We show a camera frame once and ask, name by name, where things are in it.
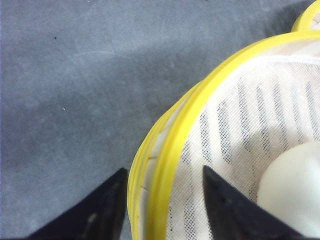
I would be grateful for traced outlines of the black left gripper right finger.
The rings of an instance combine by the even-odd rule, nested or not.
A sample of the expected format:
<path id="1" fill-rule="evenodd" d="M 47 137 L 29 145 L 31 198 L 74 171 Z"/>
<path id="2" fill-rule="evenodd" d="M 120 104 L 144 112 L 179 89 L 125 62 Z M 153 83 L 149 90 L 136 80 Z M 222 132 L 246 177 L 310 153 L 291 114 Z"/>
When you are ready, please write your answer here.
<path id="1" fill-rule="evenodd" d="M 215 240 L 311 240 L 250 201 L 212 168 L 202 169 L 203 194 Z"/>

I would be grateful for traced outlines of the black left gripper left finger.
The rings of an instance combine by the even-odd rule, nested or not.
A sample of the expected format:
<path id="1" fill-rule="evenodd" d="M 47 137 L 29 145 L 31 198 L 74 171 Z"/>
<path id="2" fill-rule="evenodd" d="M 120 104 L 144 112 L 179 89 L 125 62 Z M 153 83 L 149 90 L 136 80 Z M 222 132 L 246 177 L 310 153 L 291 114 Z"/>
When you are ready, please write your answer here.
<path id="1" fill-rule="evenodd" d="M 27 239 L 120 239 L 126 211 L 127 181 L 128 170 L 120 168 L 82 201 Z"/>

